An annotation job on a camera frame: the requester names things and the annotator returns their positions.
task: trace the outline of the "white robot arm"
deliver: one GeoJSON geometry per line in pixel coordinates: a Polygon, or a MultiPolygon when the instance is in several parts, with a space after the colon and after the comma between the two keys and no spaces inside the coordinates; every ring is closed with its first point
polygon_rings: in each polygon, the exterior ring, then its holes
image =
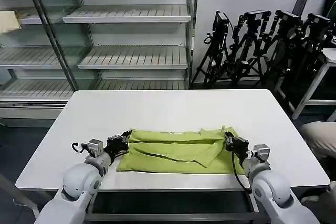
{"type": "Polygon", "coordinates": [[[65,172],[62,187],[44,206],[35,224],[82,224],[86,209],[109,166],[115,157],[126,153],[126,139],[130,134],[124,132],[108,138],[106,148],[103,148],[101,141],[91,140],[88,144],[82,144],[82,150],[78,151],[75,148],[78,143],[74,143],[72,148],[76,152],[87,150],[90,156],[85,163],[77,164],[65,172]]]}
{"type": "Polygon", "coordinates": [[[256,145],[248,149],[248,141],[226,133],[226,149],[235,153],[251,184],[251,192],[263,205],[272,224],[319,224],[315,215],[303,206],[288,180],[272,171],[267,163],[270,148],[256,145]]]}
{"type": "Polygon", "coordinates": [[[78,164],[67,170],[63,186],[44,206],[35,224],[82,224],[101,180],[98,170],[90,164],[78,164]]]}

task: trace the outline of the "folded towel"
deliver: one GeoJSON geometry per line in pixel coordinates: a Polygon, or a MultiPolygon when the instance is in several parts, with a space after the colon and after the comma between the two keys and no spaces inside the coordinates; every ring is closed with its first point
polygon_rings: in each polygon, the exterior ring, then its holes
{"type": "Polygon", "coordinates": [[[0,11],[0,34],[21,29],[13,10],[0,11]]]}
{"type": "MultiPolygon", "coordinates": [[[[129,152],[117,171],[152,173],[232,174],[231,152],[225,150],[225,132],[232,127],[199,132],[151,132],[133,130],[129,152]]],[[[236,158],[236,169],[244,174],[236,158]]]]}

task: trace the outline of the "white shelf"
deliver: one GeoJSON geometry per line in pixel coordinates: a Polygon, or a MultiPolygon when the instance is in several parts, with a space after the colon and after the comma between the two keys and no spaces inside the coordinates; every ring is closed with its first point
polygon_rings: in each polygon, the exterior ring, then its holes
{"type": "Polygon", "coordinates": [[[91,5],[63,18],[65,23],[187,23],[185,5],[91,5]]]}
{"type": "MultiPolygon", "coordinates": [[[[82,51],[82,47],[64,48],[68,64],[77,64],[82,51]]],[[[10,69],[61,69],[61,65],[51,47],[0,48],[0,67],[10,69]]]]}
{"type": "Polygon", "coordinates": [[[68,101],[72,94],[67,80],[17,79],[0,89],[0,101],[68,101]]]}
{"type": "Polygon", "coordinates": [[[97,90],[184,89],[184,81],[101,80],[97,90]]]}
{"type": "MultiPolygon", "coordinates": [[[[53,24],[61,23],[62,18],[67,15],[69,7],[54,7],[47,10],[49,21],[53,24]]],[[[21,25],[42,24],[40,17],[34,7],[19,9],[16,11],[17,18],[21,25]]]]}
{"type": "Polygon", "coordinates": [[[94,47],[80,69],[186,69],[184,47],[94,47]]]}

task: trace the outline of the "white table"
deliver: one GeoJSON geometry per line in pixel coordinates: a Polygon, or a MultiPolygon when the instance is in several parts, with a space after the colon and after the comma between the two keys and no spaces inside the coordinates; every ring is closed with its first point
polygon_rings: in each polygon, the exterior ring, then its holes
{"type": "MultiPolygon", "coordinates": [[[[330,183],[322,167],[285,112],[268,90],[153,90],[77,91],[22,171],[21,190],[57,190],[63,172],[83,163],[73,142],[88,142],[130,128],[183,132],[235,130],[255,144],[271,148],[271,168],[282,173],[292,187],[330,183]]],[[[100,191],[120,190],[241,190],[233,175],[151,174],[116,172],[115,162],[100,191]]]]}

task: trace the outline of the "display refrigerator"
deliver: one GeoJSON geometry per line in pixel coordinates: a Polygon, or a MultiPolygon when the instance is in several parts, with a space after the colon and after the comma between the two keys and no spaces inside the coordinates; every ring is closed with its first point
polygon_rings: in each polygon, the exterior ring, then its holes
{"type": "Polygon", "coordinates": [[[187,89],[194,2],[0,0],[21,25],[0,35],[0,118],[54,119],[77,90],[187,89]]]}

